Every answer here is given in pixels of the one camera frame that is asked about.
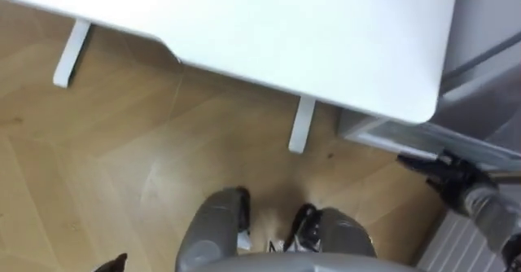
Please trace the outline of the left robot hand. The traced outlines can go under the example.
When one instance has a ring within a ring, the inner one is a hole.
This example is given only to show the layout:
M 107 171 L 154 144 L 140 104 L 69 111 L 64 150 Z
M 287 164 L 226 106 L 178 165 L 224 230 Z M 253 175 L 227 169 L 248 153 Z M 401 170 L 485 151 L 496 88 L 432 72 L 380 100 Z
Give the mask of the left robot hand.
M 92 272 L 124 272 L 128 254 L 121 253 L 116 258 L 107 261 L 94 269 Z

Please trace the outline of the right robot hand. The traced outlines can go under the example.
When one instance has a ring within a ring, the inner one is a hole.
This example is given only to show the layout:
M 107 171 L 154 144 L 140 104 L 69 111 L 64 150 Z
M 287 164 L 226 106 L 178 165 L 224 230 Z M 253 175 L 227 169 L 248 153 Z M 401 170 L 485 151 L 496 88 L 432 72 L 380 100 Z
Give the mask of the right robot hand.
M 442 201 L 455 213 L 469 217 L 465 207 L 468 193 L 476 187 L 498 189 L 487 172 L 474 163 L 443 150 L 435 160 L 401 153 L 396 160 L 407 169 L 426 177 L 426 183 L 436 191 Z

